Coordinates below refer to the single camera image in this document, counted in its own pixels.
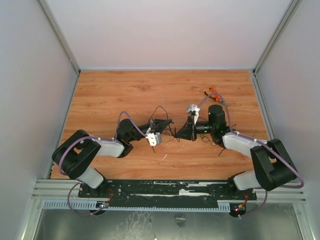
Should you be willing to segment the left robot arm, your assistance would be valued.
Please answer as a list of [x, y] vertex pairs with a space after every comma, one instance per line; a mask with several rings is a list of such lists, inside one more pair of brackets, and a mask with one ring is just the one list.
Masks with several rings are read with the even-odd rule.
[[172, 123], [171, 119], [149, 119], [148, 123], [135, 126], [128, 118], [119, 122], [116, 136], [100, 138], [77, 130], [51, 155], [59, 170], [72, 180], [78, 180], [90, 187], [96, 197], [103, 197], [108, 190], [104, 176], [91, 167], [97, 156], [124, 158], [132, 150], [131, 142], [146, 139], [154, 147], [162, 142], [161, 133]]

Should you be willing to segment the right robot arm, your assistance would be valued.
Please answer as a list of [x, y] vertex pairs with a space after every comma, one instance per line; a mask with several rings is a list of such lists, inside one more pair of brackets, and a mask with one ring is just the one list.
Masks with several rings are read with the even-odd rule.
[[297, 179], [297, 169], [279, 139], [259, 140], [232, 129], [227, 125], [223, 107], [218, 104], [208, 107], [207, 121], [198, 120], [199, 110], [194, 104], [187, 112], [189, 116], [175, 138], [195, 141], [198, 135], [209, 134], [215, 145], [251, 158], [252, 171], [237, 173], [228, 179], [226, 191], [230, 198], [239, 199], [247, 189], [272, 191], [288, 187], [289, 182]]

